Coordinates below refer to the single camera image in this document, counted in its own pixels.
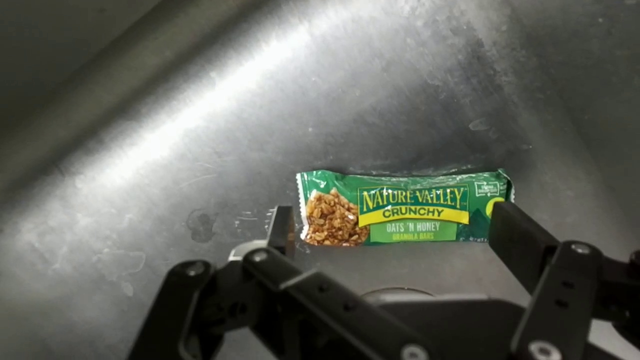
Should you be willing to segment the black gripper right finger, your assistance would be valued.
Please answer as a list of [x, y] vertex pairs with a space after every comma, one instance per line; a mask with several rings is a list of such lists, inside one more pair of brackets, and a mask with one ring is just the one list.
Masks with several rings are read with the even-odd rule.
[[531, 294], [510, 340], [514, 360], [617, 360], [589, 340], [595, 321], [609, 322], [640, 349], [640, 259], [609, 259], [580, 241], [559, 241], [523, 209], [493, 209], [488, 245]]

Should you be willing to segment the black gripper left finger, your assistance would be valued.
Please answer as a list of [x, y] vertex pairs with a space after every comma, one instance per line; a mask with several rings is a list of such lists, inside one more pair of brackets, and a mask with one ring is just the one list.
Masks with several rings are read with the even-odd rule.
[[248, 328], [279, 360], [433, 360], [426, 338], [321, 273], [292, 263], [294, 211], [279, 207], [269, 236], [235, 248], [223, 269], [171, 269], [126, 360], [215, 360]]

